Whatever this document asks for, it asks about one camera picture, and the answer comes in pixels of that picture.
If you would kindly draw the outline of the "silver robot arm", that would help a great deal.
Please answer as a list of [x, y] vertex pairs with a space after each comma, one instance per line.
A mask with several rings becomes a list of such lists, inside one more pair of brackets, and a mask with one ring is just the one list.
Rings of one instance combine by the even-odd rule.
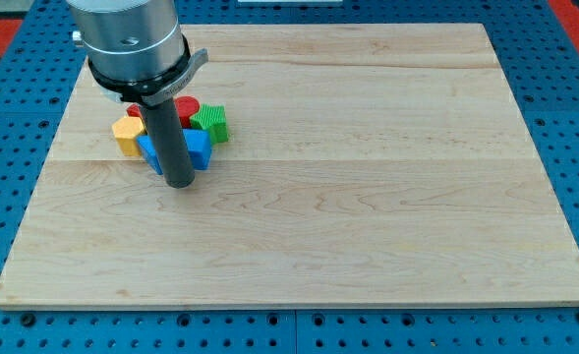
[[68, 0], [75, 45], [87, 52], [96, 82], [115, 101], [139, 106], [166, 183], [176, 189], [195, 180], [195, 169], [175, 95], [208, 62], [193, 52], [172, 0]]

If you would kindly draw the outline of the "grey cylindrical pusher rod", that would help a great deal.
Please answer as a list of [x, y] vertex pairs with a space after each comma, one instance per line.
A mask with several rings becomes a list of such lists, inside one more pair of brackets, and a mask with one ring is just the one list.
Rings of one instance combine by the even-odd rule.
[[167, 185], [188, 187], [195, 180], [195, 169], [174, 100], [169, 98], [153, 106], [141, 104], [140, 111]]

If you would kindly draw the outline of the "black clamp mount ring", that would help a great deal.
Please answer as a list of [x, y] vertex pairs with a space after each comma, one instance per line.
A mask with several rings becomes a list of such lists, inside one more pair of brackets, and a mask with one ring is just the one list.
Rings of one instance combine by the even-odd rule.
[[144, 106], [156, 106], [172, 99], [176, 93], [183, 90], [193, 79], [197, 70], [208, 62], [206, 48], [190, 52], [188, 40], [182, 34], [185, 51], [176, 64], [164, 73], [142, 81], [119, 81], [106, 77], [96, 69], [90, 59], [88, 67], [95, 81], [104, 94], [111, 100], [122, 103], [131, 102]]

